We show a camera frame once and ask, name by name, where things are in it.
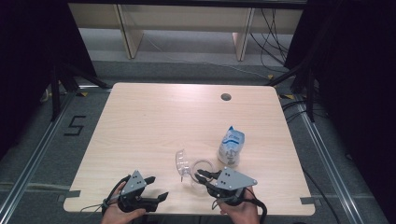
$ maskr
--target floor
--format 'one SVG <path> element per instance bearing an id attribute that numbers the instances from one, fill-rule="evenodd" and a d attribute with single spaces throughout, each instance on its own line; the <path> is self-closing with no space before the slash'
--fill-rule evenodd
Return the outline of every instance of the floor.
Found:
<path id="1" fill-rule="evenodd" d="M 262 55 L 262 50 L 252 37 L 249 38 L 244 61 L 238 62 L 234 54 L 231 34 L 146 31 L 136 57 L 129 60 L 126 58 L 120 31 L 80 29 L 80 32 L 92 60 L 100 64 L 172 63 L 177 65 L 182 63 L 196 63 L 199 66 L 200 64 L 209 63 L 217 67 L 217 69 L 227 68 L 241 70 L 241 67 L 244 68 L 244 66 L 268 66 L 269 69 L 276 71 L 286 71 L 281 67 L 281 63 L 279 62 L 283 60 L 280 51 L 271 47 L 268 48 L 269 51 L 276 56 L 277 60 L 269 56 L 268 53 Z M 258 41 L 263 42 L 262 35 L 255 34 L 254 36 Z M 278 36 L 279 43 L 286 48 L 289 46 L 291 39 L 292 35 Z M 242 72 L 256 77 L 268 78 L 269 76 L 269 74 L 262 74 L 257 71 Z M 91 85 L 84 81 L 81 81 L 80 84 L 84 87 Z M 108 92 L 97 93 L 96 90 L 92 90 L 91 92 L 95 92 L 95 94 L 92 95 L 92 101 L 89 102 L 89 104 L 104 106 Z M 64 102 L 67 103 L 68 96 L 66 95 L 63 97 Z M 87 106 L 85 105 L 87 103 L 80 103 L 82 98 L 76 98 L 77 100 L 75 99 L 73 103 L 70 103 L 73 104 L 71 105 L 72 108 L 76 110 L 74 114 L 80 113 L 78 111 L 91 113 L 84 110 L 84 106 Z M 290 103 L 290 99 L 281 100 L 281 102 L 284 105 L 285 103 Z M 295 107 L 293 112 L 285 110 L 285 117 L 290 119 L 291 123 L 294 119 L 295 112 L 303 110 L 303 105 Z M 93 118 L 98 118 L 100 116 L 100 110 L 92 111 L 92 113 L 95 113 L 92 115 Z M 320 187 L 324 191 L 324 195 L 326 195 L 326 197 L 323 197 L 320 190 L 318 190 L 319 188 L 316 188 L 317 183 L 315 183 L 315 181 L 307 181 L 313 198 L 316 199 L 318 206 L 316 216 L 308 220 L 311 220 L 310 223 L 336 223 L 332 212 L 330 212 L 330 209 L 326 205 L 325 198 L 327 198 L 330 202 L 336 204 L 334 209 L 335 213 L 338 214 L 341 219 L 340 223 L 388 223 L 376 204 L 374 197 L 370 194 L 370 190 L 368 190 L 364 181 L 361 179 L 359 171 L 354 167 L 353 161 L 346 160 L 344 150 L 338 150 L 343 148 L 343 146 L 340 141 L 336 140 L 336 131 L 332 129 L 331 122 L 321 118 L 321 116 L 325 116 L 325 113 L 319 115 L 320 116 L 318 116 L 314 124 L 310 123 L 305 115 L 301 115 L 298 121 L 300 122 L 299 125 L 290 125 L 290 132 L 296 148 L 299 148 L 298 153 L 299 156 L 301 156 L 300 160 L 302 165 L 309 170 L 309 172 L 314 173 L 314 179 L 320 184 Z M 70 112 L 65 113 L 65 116 L 71 116 Z M 9 209 L 9 213 L 11 213 L 12 216 L 8 217 L 7 220 L 2 220 L 2 223 L 22 223 L 21 221 L 25 221 L 26 219 L 30 219 L 31 223 L 40 223 L 46 221 L 46 217 L 63 217 L 64 222 L 62 223 L 74 222 L 73 218 L 75 214 L 68 215 L 64 214 L 62 209 L 49 208 L 49 210 L 46 210 L 42 207 L 42 203 L 51 202 L 58 205 L 62 203 L 60 195 L 63 195 L 68 190 L 68 183 L 73 180 L 73 174 L 77 171 L 78 167 L 76 166 L 73 168 L 73 171 L 67 173 L 63 171 L 63 168 L 70 166 L 68 163 L 69 160 L 71 162 L 74 157 L 81 158 L 84 154 L 83 149 L 73 150 L 73 153 L 68 153 L 68 147 L 72 147 L 74 144 L 72 142 L 63 140 L 57 143 L 57 137 L 53 137 L 51 133 L 48 133 L 48 127 L 50 125 L 56 125 L 49 123 L 49 117 L 50 105 L 41 107 L 36 112 L 35 119 L 28 125 L 28 127 L 34 128 L 25 131 L 18 145 L 18 148 L 24 148 L 24 152 L 19 152 L 17 150 L 18 148 L 11 149 L 6 159 L 0 162 L 0 168 L 2 170 L 0 173 L 1 200 L 6 200 L 10 195 L 10 191 L 13 192 L 13 183 L 23 179 L 28 183 L 27 187 L 25 186 L 25 188 L 14 190 L 14 198 L 20 200 L 20 203 L 18 206 Z M 68 124 L 68 122 L 60 120 L 59 125 L 67 128 Z M 93 132 L 94 125 L 87 127 L 87 129 Z M 51 136 L 49 143 L 40 141 L 41 139 L 37 138 L 38 135 Z M 88 144 L 90 137 L 89 134 L 82 135 L 79 141 L 81 141 L 81 144 Z M 312 139 L 310 140 L 309 146 L 306 146 L 306 139 Z M 59 160 L 54 161 L 52 159 L 51 161 L 47 161 L 47 157 L 37 155 L 38 149 L 40 147 L 45 147 L 46 144 L 58 144 L 65 148 L 63 152 L 46 150 L 42 152 L 46 156 L 54 153 L 51 157 L 58 157 Z M 36 164 L 30 167 L 25 166 L 26 164 L 31 164 L 32 155 L 36 155 Z M 31 211 L 30 213 L 37 213 L 37 215 L 32 217 L 32 215 L 22 212 L 27 210 Z M 97 214 L 93 215 L 92 219 L 88 219 L 89 222 L 98 222 L 99 220 L 100 216 Z M 298 220 L 298 217 L 269 217 L 267 223 L 292 223 Z M 167 217 L 167 221 L 165 218 L 162 223 L 172 223 L 173 221 L 174 220 L 170 217 Z"/>

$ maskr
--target black wire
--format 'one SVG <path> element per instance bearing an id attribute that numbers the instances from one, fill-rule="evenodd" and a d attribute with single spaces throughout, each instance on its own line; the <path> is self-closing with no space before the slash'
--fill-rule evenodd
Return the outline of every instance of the black wire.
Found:
<path id="1" fill-rule="evenodd" d="M 260 217 L 260 223 L 263 224 L 265 218 L 267 217 L 267 207 L 265 206 L 265 204 L 260 201 L 259 199 L 256 198 L 256 195 L 253 193 L 253 191 L 251 191 L 250 189 L 246 189 L 247 191 L 249 191 L 251 193 L 251 195 L 253 195 L 254 200 L 249 200 L 249 199 L 245 199 L 245 202 L 249 202 L 249 203 L 253 203 L 258 205 L 261 209 L 262 209 L 262 216 Z"/>
<path id="2" fill-rule="evenodd" d="M 282 61 L 280 61 L 274 54 L 272 54 L 270 51 L 268 51 L 267 49 L 264 48 L 264 46 L 262 46 L 254 37 L 254 35 L 252 33 L 250 33 L 250 36 L 253 38 L 253 40 L 259 45 L 259 47 L 264 50 L 268 55 L 270 55 L 274 60 L 276 60 L 277 62 L 281 63 L 282 65 L 284 64 Z"/>
<path id="3" fill-rule="evenodd" d="M 328 118 L 329 118 L 329 116 L 328 116 L 327 114 L 321 115 L 321 114 L 315 113 L 315 112 L 314 112 L 314 114 L 315 114 L 316 116 L 318 116 L 318 117 L 323 118 L 323 119 L 328 119 Z"/>
<path id="4" fill-rule="evenodd" d="M 215 199 L 215 201 L 212 203 L 212 210 L 214 210 L 218 205 L 218 199 Z"/>
<path id="5" fill-rule="evenodd" d="M 292 106 L 294 106 L 294 105 L 298 105 L 298 104 L 302 104 L 302 103 L 306 103 L 306 102 L 307 102 L 307 100 L 293 101 L 293 102 L 291 102 L 291 103 L 282 105 L 282 109 L 283 109 L 283 111 L 286 111 L 287 109 L 289 109 L 290 107 L 292 107 Z M 314 104 L 320 104 L 320 101 L 315 100 L 315 101 L 314 101 Z"/>
<path id="6" fill-rule="evenodd" d="M 297 112 L 297 113 L 295 113 L 295 114 L 290 115 L 289 117 L 286 118 L 286 122 L 287 122 L 287 123 L 292 122 L 294 119 L 296 119 L 297 117 L 299 117 L 300 115 L 302 115 L 302 114 L 305 113 L 305 112 L 306 112 L 306 110 L 300 111 L 300 112 Z M 321 115 L 319 115 L 319 114 L 317 114 L 317 113 L 314 113 L 314 114 L 316 114 L 316 115 L 318 115 L 318 116 L 320 116 L 320 117 L 326 119 L 326 117 L 321 116 Z"/>
<path id="7" fill-rule="evenodd" d="M 308 178 L 311 180 L 311 182 L 315 185 L 315 187 L 318 189 L 318 191 L 320 192 L 321 196 L 323 197 L 323 200 L 326 202 L 326 204 L 329 206 L 330 210 L 332 211 L 332 214 L 335 217 L 335 220 L 337 221 L 337 223 L 341 223 L 340 219 L 338 218 L 337 214 L 335 213 L 334 209 L 332 208 L 332 205 L 330 204 L 329 200 L 327 199 L 327 197 L 324 195 L 323 191 L 320 189 L 320 187 L 318 186 L 317 182 L 314 180 L 314 178 L 312 178 L 312 176 L 305 170 L 305 168 L 302 166 L 303 168 L 303 172 L 306 174 L 306 176 L 308 176 Z"/>
<path id="8" fill-rule="evenodd" d="M 282 74 L 286 73 L 284 71 L 279 71 L 279 70 L 276 70 L 276 69 L 273 69 L 273 68 L 270 68 L 270 67 L 266 66 L 263 61 L 262 61 L 262 66 L 264 66 L 266 69 L 268 69 L 270 71 L 273 71 L 273 72 L 279 72 L 279 73 L 282 73 Z"/>
<path id="9" fill-rule="evenodd" d="M 85 209 L 92 208 L 92 207 L 96 207 L 96 206 L 101 206 L 101 205 L 102 205 L 102 204 L 99 203 L 99 204 L 95 204 L 95 205 L 83 207 L 83 208 L 81 208 L 81 210 L 79 210 L 79 212 L 82 213 L 82 211 L 84 211 Z"/>
<path id="10" fill-rule="evenodd" d="M 107 196 L 107 198 L 106 198 L 106 200 L 105 200 L 104 202 L 109 203 L 109 202 L 110 202 L 110 199 L 111 199 L 111 197 L 113 196 L 114 192 L 116 191 L 117 187 L 118 187 L 120 184 L 122 184 L 122 182 L 127 181 L 130 177 L 131 177 L 130 175 L 127 175 L 127 176 L 125 176 L 123 179 L 121 179 L 121 180 L 119 181 L 119 183 L 117 183 L 117 185 L 114 186 L 113 190 L 110 191 L 110 193 L 108 194 L 108 196 Z"/>
<path id="11" fill-rule="evenodd" d="M 275 42 L 277 43 L 278 47 L 273 46 L 270 42 L 268 42 L 268 44 L 271 47 L 273 47 L 275 49 L 278 49 L 279 52 L 280 52 L 280 55 L 282 56 L 282 59 L 284 61 L 286 61 L 285 50 L 286 50 L 286 53 L 288 53 L 289 50 L 286 47 L 284 47 L 282 44 L 280 44 L 280 42 L 279 42 L 279 39 L 277 37 L 277 31 L 276 31 L 276 23 L 275 23 L 276 9 L 273 9 L 272 12 L 273 12 L 273 20 L 272 20 L 271 25 L 270 25 L 268 20 L 267 20 L 267 18 L 265 17 L 264 11 L 262 10 L 262 16 L 263 16 L 263 18 L 265 20 L 265 23 L 267 24 L 267 27 L 268 27 L 268 30 L 269 30 L 269 34 L 268 34 L 267 38 L 265 38 L 263 35 L 262 35 L 262 37 L 265 39 L 265 43 L 267 43 L 268 42 L 268 37 L 269 37 L 269 35 L 271 35 L 273 37 L 273 39 L 275 40 Z"/>

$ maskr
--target cable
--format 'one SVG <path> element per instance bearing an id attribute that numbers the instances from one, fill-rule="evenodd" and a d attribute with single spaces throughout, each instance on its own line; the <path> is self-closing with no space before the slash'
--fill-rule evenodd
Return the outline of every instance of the cable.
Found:
<path id="1" fill-rule="evenodd" d="M 265 20 L 265 23 L 267 23 L 267 27 L 268 27 L 268 30 L 269 30 L 269 34 L 268 34 L 268 36 L 267 36 L 267 39 L 268 39 L 269 35 L 271 35 L 271 36 L 273 37 L 273 39 L 275 40 L 275 42 L 277 43 L 278 48 L 275 47 L 275 46 L 273 46 L 273 45 L 271 45 L 269 42 L 268 42 L 268 44 L 270 44 L 271 46 L 273 46 L 275 49 L 281 50 L 281 49 L 283 48 L 283 49 L 287 52 L 287 51 L 289 51 L 288 48 L 286 48 L 286 47 L 284 47 L 283 45 L 281 45 L 281 44 L 279 43 L 279 39 L 277 38 L 276 23 L 275 23 L 276 9 L 273 9 L 272 12 L 273 12 L 273 20 L 272 20 L 272 22 L 271 22 L 271 26 L 270 26 L 270 24 L 269 24 L 267 18 L 265 17 L 265 14 L 264 14 L 264 11 L 263 11 L 263 10 L 262 10 L 262 16 L 263 16 L 263 18 L 264 18 L 264 20 Z"/>
<path id="2" fill-rule="evenodd" d="M 110 201 L 112 200 L 113 194 L 114 194 L 114 192 L 116 191 L 117 187 L 118 187 L 120 184 L 122 184 L 123 182 L 128 181 L 130 177 L 131 177 L 130 175 L 127 175 L 127 176 L 125 176 L 123 179 L 121 179 L 121 180 L 119 181 L 119 183 L 117 183 L 117 185 L 114 186 L 113 190 L 110 191 L 110 193 L 108 194 L 107 198 L 103 199 L 103 202 L 102 202 L 102 204 L 101 204 L 101 207 L 102 207 L 102 215 L 106 212 L 107 208 L 108 208 L 111 204 L 113 204 L 113 203 L 111 203 Z"/>
<path id="3" fill-rule="evenodd" d="M 226 202 L 229 200 L 232 200 L 233 197 L 229 197 L 229 198 L 216 198 L 215 201 L 213 201 L 212 203 L 212 210 L 214 210 L 219 204 L 218 204 L 218 200 L 221 200 L 222 202 Z"/>
<path id="4" fill-rule="evenodd" d="M 282 61 L 280 61 L 274 54 L 272 54 L 270 51 L 268 51 L 267 49 L 264 48 L 264 46 L 262 46 L 254 37 L 254 35 L 252 33 L 250 33 L 250 36 L 253 38 L 253 40 L 259 45 L 259 47 L 264 50 L 268 55 L 270 55 L 274 60 L 276 60 L 278 63 L 280 64 L 284 64 Z"/>
<path id="5" fill-rule="evenodd" d="M 273 47 L 274 49 L 281 49 L 280 47 L 274 46 L 273 44 L 271 44 L 271 42 L 268 41 L 268 38 L 270 37 L 270 34 L 267 34 L 267 37 L 264 36 L 264 34 L 262 34 L 262 38 L 266 41 L 264 42 L 264 44 L 269 44 L 271 47 Z"/>
<path id="6" fill-rule="evenodd" d="M 264 66 L 266 69 L 268 69 L 268 70 L 270 70 L 270 71 L 285 73 L 285 72 L 283 72 L 283 71 L 279 71 L 279 70 L 276 70 L 276 69 L 272 69 L 272 68 L 270 68 L 270 67 L 267 67 L 267 66 L 264 64 L 263 61 L 262 61 L 262 66 Z"/>
<path id="7" fill-rule="evenodd" d="M 267 216 L 267 213 L 268 213 L 267 207 L 265 206 L 265 204 L 262 201 L 260 201 L 259 199 L 256 198 L 256 195 L 250 189 L 247 189 L 247 191 L 249 191 L 251 193 L 251 195 L 253 195 L 254 200 L 245 199 L 244 201 L 256 204 L 257 206 L 259 206 L 262 209 L 262 216 L 260 217 L 260 223 L 263 224 L 265 217 Z"/>
<path id="8" fill-rule="evenodd" d="M 165 53 L 160 47 L 158 47 L 157 45 L 155 45 L 147 35 L 145 35 L 145 37 L 147 38 L 148 42 L 149 42 L 154 48 L 156 48 L 157 50 L 159 50 L 159 51 L 162 52 L 162 53 Z M 172 58 L 172 57 L 169 57 L 169 56 L 167 56 L 167 55 L 164 55 L 164 57 L 166 57 L 166 58 L 168 58 L 168 59 L 171 59 L 171 60 L 173 60 L 173 61 L 183 62 L 183 63 L 208 63 L 208 64 L 212 64 L 212 65 L 216 65 L 216 66 L 228 67 L 228 68 L 232 68 L 232 69 L 234 69 L 234 70 L 236 70 L 236 71 L 239 71 L 239 72 L 243 72 L 243 73 L 247 73 L 247 74 L 252 74 L 252 75 L 256 75 L 256 76 L 259 76 L 259 77 L 263 77 L 263 78 L 269 79 L 268 77 L 266 77 L 266 76 L 264 76 L 264 75 L 261 75 L 261 74 L 259 74 L 259 73 L 254 73 L 254 72 L 249 72 L 249 71 L 241 70 L 241 69 L 239 69 L 239 68 L 235 68 L 235 67 L 232 67 L 232 66 L 227 65 L 227 64 L 209 63 L 209 62 L 205 62 L 205 61 L 193 62 L 193 61 L 187 61 L 187 60 Z"/>
<path id="9" fill-rule="evenodd" d="M 334 215 L 335 220 L 337 221 L 337 223 L 340 224 L 341 223 L 340 219 L 338 218 L 337 214 L 335 213 L 334 209 L 332 208 L 332 205 L 330 204 L 329 200 L 327 199 L 327 197 L 324 195 L 323 191 L 318 186 L 317 182 L 314 180 L 314 178 L 312 178 L 312 176 L 305 170 L 305 168 L 303 166 L 302 166 L 302 168 L 303 168 L 303 172 L 306 174 L 306 176 L 308 176 L 308 178 L 311 180 L 311 182 L 315 185 L 315 187 L 318 189 L 319 193 L 323 197 L 323 200 L 329 206 L 329 208 L 332 211 L 332 214 Z"/>
<path id="10" fill-rule="evenodd" d="M 85 217 L 90 217 L 90 216 L 92 216 L 95 212 L 97 212 L 97 211 L 99 210 L 99 208 L 101 208 L 101 206 L 102 206 L 101 203 L 96 204 L 96 205 L 91 205 L 91 206 L 83 207 L 83 208 L 81 208 L 81 210 L 79 210 L 79 213 L 81 214 L 82 211 L 84 211 L 85 209 L 92 208 L 92 207 L 96 207 L 96 206 L 97 206 L 97 208 L 96 208 L 91 214 L 85 216 Z"/>
<path id="11" fill-rule="evenodd" d="M 305 113 L 305 112 L 306 112 L 306 110 L 300 111 L 300 112 L 297 112 L 297 113 L 295 113 L 295 114 L 290 115 L 289 117 L 286 118 L 286 122 L 287 122 L 287 123 L 292 122 L 294 119 L 296 119 L 297 117 L 299 117 L 300 115 L 302 115 L 302 114 Z M 318 113 L 314 113 L 314 114 L 317 115 L 317 116 L 319 116 L 319 117 L 321 117 L 321 118 L 324 118 L 324 119 L 327 118 L 327 117 L 322 116 L 322 115 L 320 115 L 320 114 L 318 114 Z"/>
<path id="12" fill-rule="evenodd" d="M 323 118 L 323 119 L 328 119 L 328 118 L 329 118 L 329 116 L 328 116 L 327 114 L 321 115 L 321 114 L 315 113 L 315 112 L 314 112 L 314 114 L 315 114 L 316 116 L 318 116 L 318 117 Z"/>
<path id="13" fill-rule="evenodd" d="M 305 102 L 306 102 L 306 100 L 293 101 L 293 102 L 291 102 L 291 103 L 282 105 L 283 112 L 285 112 L 288 108 L 290 108 L 290 107 L 292 107 L 292 106 L 294 106 L 294 105 L 302 104 L 302 103 L 305 103 Z"/>

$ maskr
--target hand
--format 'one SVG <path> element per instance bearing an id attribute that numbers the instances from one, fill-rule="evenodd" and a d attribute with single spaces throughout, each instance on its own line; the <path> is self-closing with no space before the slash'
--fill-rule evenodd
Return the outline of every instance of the hand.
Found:
<path id="1" fill-rule="evenodd" d="M 114 191 L 113 195 L 117 195 L 125 186 L 126 182 L 121 183 Z M 111 203 L 102 218 L 102 224 L 126 224 L 137 217 L 145 215 L 146 210 L 143 208 L 136 209 L 130 213 L 124 213 L 119 209 L 117 203 Z"/>
<path id="2" fill-rule="evenodd" d="M 253 187 L 247 187 L 245 190 L 245 198 L 253 199 Z M 230 206 L 226 203 L 219 203 L 222 215 L 228 214 L 234 224 L 259 224 L 259 215 L 257 205 L 253 203 L 242 202 L 237 206 Z"/>

